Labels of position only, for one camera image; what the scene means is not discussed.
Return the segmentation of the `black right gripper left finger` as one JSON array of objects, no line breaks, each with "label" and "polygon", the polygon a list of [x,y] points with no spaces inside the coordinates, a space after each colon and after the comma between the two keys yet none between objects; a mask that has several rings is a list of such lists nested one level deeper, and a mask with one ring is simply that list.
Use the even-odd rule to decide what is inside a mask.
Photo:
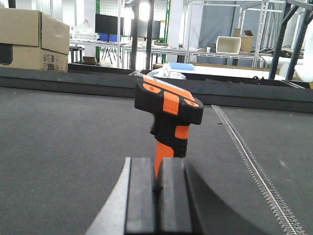
[{"label": "black right gripper left finger", "polygon": [[126,157],[120,176],[87,235],[155,235],[154,171],[149,158]]}]

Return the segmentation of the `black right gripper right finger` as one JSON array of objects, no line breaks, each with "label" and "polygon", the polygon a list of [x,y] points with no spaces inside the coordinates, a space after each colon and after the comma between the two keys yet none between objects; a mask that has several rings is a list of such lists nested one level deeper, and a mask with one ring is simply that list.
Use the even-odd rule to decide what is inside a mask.
[{"label": "black right gripper right finger", "polygon": [[166,157],[158,172],[160,235],[264,235],[223,201],[181,158]]}]

